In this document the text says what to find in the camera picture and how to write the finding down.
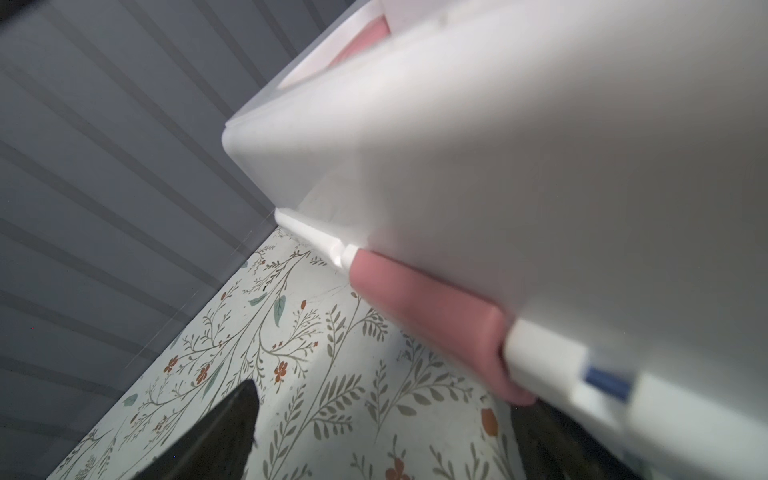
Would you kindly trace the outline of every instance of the blue strip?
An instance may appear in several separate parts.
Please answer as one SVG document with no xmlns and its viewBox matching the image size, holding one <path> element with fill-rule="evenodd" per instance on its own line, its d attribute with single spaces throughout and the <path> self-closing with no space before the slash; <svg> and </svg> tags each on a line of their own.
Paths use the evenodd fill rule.
<svg viewBox="0 0 768 480">
<path fill-rule="evenodd" d="M 594 367 L 590 367 L 587 370 L 584 381 L 622 402 L 626 402 L 629 399 L 629 394 L 632 390 L 632 385 L 629 382 L 625 382 L 608 372 Z"/>
</svg>

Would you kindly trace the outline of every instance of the gray wall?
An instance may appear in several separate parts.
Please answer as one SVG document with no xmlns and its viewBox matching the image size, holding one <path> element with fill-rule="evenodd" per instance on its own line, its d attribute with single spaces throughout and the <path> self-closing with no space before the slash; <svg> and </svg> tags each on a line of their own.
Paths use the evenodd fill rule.
<svg viewBox="0 0 768 480">
<path fill-rule="evenodd" d="M 43 478 L 271 232 L 223 123 L 345 0 L 54 0 L 0 27 L 0 478 Z"/>
</svg>

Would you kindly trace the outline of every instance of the black object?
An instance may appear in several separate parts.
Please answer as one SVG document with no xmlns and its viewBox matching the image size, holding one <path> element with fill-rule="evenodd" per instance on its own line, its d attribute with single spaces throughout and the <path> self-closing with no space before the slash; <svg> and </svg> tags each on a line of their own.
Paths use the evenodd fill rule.
<svg viewBox="0 0 768 480">
<path fill-rule="evenodd" d="M 581 425 L 537 401 L 511 408 L 512 428 L 528 480 L 642 480 Z"/>
<path fill-rule="evenodd" d="M 256 385 L 248 379 L 134 480 L 240 480 L 258 414 Z"/>
<path fill-rule="evenodd" d="M 0 22 L 5 22 L 22 8 L 35 3 L 36 0 L 0 0 Z"/>
</svg>

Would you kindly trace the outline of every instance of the white plastic drawer unit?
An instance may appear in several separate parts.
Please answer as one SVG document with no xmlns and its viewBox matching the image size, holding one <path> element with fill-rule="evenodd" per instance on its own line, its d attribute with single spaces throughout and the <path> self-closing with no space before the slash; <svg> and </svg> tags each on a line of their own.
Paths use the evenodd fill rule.
<svg viewBox="0 0 768 480">
<path fill-rule="evenodd" d="M 278 207 L 516 313 L 512 377 L 596 435 L 768 478 L 764 5 L 411 4 L 356 2 L 227 153 Z"/>
</svg>

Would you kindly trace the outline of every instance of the floral wallpaper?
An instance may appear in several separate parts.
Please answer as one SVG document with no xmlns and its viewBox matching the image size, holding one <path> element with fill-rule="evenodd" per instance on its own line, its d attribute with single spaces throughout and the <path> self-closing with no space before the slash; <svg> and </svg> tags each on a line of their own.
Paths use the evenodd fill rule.
<svg viewBox="0 0 768 480">
<path fill-rule="evenodd" d="M 525 478 L 508 407 L 281 229 L 49 478 L 130 478 L 248 378 L 244 478 Z"/>
</svg>

